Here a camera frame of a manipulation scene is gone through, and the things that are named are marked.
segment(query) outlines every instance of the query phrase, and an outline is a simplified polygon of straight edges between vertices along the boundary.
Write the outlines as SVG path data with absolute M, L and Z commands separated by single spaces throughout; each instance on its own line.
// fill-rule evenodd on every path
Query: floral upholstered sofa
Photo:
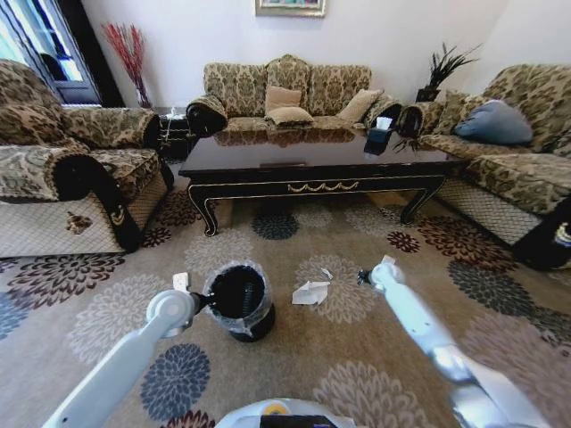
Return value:
M 215 62 L 204 67 L 206 96 L 190 105 L 204 104 L 223 115 L 228 120 L 227 131 L 263 132 L 275 127 L 264 119 L 266 88 L 280 86 L 302 92 L 300 107 L 314 118 L 313 128 L 365 129 L 372 128 L 380 115 L 397 119 L 401 113 L 401 104 L 382 94 L 362 123 L 353 125 L 336 117 L 361 89 L 368 89 L 370 80 L 371 70 L 366 66 L 310 65 L 289 54 L 266 65 Z M 189 116 L 191 133 L 192 122 Z
M 133 251 L 173 176 L 143 109 L 64 109 L 0 61 L 0 257 Z
M 543 229 L 546 242 L 551 242 L 558 224 L 571 225 L 571 210 L 565 208 L 571 198 L 571 66 L 509 67 L 491 82 L 483 97 L 503 100 L 524 113 L 534 131 L 529 147 L 435 134 L 444 109 L 439 102 L 407 107 L 401 115 L 401 134 L 470 160 L 443 186 L 440 198 L 516 250 L 537 253 L 541 251 L 538 230 Z

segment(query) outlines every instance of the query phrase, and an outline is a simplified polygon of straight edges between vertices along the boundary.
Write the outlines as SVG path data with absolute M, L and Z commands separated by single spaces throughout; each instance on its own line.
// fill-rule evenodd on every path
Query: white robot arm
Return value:
M 167 290 L 146 312 L 147 325 L 124 336 L 71 392 L 44 428 L 98 428 L 151 363 L 156 343 L 192 324 L 204 306 L 196 294 Z
M 549 424 L 504 374 L 466 356 L 448 329 L 424 301 L 404 283 L 404 274 L 385 258 L 360 281 L 383 294 L 404 330 L 440 373 L 459 387 L 451 394 L 452 411 L 461 426 L 485 428 Z

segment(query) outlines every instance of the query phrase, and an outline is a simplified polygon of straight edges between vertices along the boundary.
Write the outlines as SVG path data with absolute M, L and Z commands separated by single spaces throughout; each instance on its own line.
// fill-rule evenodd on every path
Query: framed picture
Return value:
M 256 15 L 309 16 L 323 18 L 326 0 L 254 0 Z

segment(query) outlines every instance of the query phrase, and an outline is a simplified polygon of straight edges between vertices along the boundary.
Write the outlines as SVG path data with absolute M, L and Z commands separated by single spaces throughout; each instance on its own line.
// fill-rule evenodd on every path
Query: white wall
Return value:
M 312 63 L 366 64 L 373 70 L 372 87 L 410 101 L 427 82 L 430 54 L 442 41 L 460 48 L 485 42 L 509 2 L 327 1 L 323 20 L 256 17 L 253 0 L 83 0 L 83 5 L 128 105 L 137 100 L 103 38 L 101 24 L 107 21 L 143 30 L 145 81 L 154 105 L 186 106 L 203 92 L 206 62 L 264 63 L 282 54 Z M 469 66 L 446 86 L 462 87 L 468 73 Z
M 571 1 L 511 0 L 472 67 L 464 90 L 480 94 L 519 63 L 571 63 Z

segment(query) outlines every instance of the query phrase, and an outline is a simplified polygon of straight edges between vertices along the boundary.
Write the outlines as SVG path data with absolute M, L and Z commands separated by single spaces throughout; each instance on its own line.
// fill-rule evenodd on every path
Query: glossy table top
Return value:
M 459 162 L 446 152 L 420 147 L 393 133 L 388 144 L 346 129 L 227 132 L 198 141 L 181 175 L 232 169 Z

